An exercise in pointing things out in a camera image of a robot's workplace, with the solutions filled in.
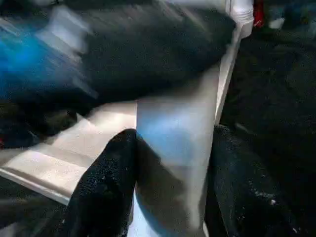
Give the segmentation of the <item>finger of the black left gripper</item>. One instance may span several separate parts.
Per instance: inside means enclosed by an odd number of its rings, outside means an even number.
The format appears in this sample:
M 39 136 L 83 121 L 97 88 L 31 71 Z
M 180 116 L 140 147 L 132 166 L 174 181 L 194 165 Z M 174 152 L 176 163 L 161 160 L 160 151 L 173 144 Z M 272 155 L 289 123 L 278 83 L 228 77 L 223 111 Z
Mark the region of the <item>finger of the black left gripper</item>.
M 135 100 L 198 78 L 226 53 L 235 21 L 194 6 L 79 8 L 90 33 L 75 105 Z

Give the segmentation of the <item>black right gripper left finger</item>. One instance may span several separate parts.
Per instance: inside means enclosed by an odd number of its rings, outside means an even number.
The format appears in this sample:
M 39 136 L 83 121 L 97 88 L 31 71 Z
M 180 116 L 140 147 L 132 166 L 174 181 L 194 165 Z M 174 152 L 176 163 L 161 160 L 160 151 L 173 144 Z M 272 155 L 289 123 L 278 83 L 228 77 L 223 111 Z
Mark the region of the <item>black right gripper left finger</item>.
M 125 237 L 137 177 L 136 130 L 115 135 L 80 178 L 67 206 L 64 237 Z

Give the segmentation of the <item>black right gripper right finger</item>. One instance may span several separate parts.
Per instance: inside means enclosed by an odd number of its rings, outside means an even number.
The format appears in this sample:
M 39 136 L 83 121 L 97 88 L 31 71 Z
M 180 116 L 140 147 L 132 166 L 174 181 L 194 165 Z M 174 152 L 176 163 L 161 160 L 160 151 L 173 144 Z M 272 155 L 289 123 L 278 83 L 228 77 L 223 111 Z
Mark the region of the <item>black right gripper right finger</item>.
M 211 237 L 298 237 L 300 226 L 260 157 L 214 128 L 205 222 Z

